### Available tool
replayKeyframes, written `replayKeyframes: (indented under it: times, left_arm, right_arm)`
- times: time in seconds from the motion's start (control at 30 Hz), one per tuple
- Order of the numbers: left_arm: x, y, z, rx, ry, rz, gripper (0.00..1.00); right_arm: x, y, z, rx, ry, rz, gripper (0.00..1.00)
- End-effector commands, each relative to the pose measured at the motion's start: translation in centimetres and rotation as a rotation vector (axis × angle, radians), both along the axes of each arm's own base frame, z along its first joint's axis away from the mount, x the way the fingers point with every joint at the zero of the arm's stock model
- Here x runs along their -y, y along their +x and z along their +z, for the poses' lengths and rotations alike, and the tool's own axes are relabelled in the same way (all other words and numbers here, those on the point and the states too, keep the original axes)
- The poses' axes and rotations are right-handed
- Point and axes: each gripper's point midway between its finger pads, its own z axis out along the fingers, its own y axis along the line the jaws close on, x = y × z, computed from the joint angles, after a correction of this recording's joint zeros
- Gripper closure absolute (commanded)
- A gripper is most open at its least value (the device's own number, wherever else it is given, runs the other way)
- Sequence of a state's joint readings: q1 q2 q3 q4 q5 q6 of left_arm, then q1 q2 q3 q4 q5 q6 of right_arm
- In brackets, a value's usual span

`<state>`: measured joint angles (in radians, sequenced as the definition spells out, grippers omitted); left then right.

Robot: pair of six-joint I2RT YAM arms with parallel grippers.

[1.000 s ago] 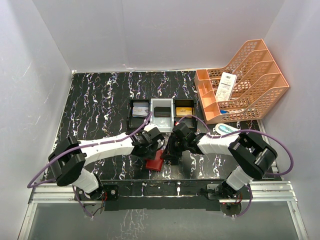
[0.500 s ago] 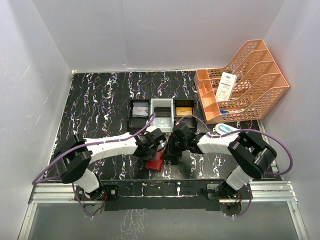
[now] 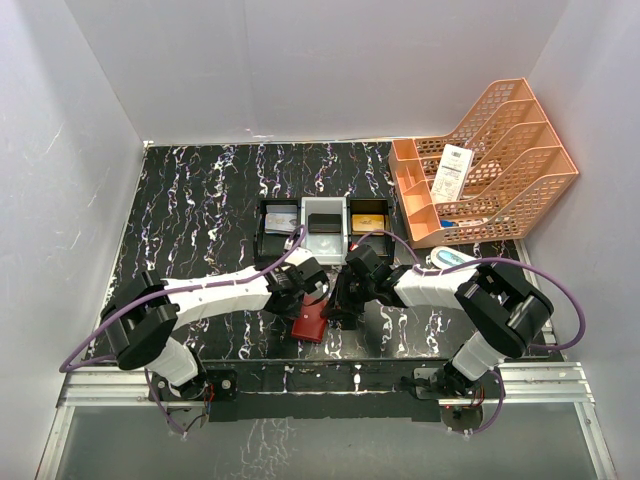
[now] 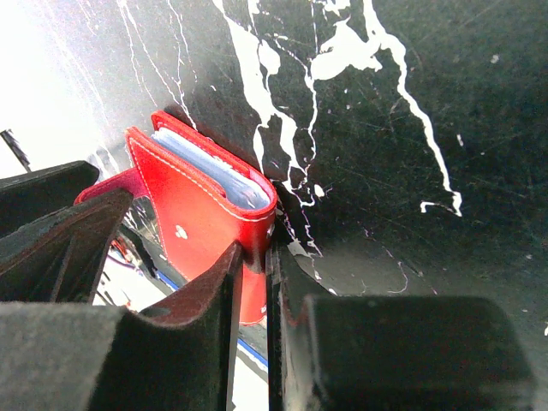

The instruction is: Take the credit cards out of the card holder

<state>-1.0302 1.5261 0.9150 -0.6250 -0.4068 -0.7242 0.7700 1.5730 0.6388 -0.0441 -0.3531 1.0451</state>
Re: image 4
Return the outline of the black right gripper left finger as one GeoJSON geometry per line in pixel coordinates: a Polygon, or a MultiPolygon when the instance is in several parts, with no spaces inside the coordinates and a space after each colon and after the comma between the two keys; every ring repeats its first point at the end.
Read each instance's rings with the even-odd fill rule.
{"type": "Polygon", "coordinates": [[[139,313],[76,303],[1,306],[4,410],[228,410],[242,249],[139,313]]]}

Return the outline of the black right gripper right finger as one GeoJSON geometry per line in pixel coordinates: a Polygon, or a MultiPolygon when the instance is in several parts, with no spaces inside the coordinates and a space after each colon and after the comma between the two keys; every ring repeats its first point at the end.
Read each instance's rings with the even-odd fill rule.
{"type": "Polygon", "coordinates": [[[267,251],[272,410],[530,410],[506,314],[469,296],[336,296],[267,251]]]}

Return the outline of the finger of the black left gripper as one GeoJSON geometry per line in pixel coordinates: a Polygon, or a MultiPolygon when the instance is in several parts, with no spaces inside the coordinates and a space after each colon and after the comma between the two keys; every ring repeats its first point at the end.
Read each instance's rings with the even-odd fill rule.
{"type": "Polygon", "coordinates": [[[1,180],[1,234],[71,206],[99,177],[99,169],[74,161],[1,180]]]}
{"type": "Polygon", "coordinates": [[[1,301],[92,302],[133,201],[124,189],[41,217],[1,239],[1,301]]]}

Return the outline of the red leather card holder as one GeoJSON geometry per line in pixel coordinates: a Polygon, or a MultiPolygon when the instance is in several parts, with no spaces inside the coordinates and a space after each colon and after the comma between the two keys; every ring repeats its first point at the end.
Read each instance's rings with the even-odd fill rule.
{"type": "Polygon", "coordinates": [[[266,315],[265,252],[274,228],[277,193],[253,166],[170,114],[151,115],[155,133],[126,131],[133,168],[97,183],[82,203],[116,188],[152,203],[164,255],[192,281],[238,241],[245,265],[240,322],[266,315]]]}

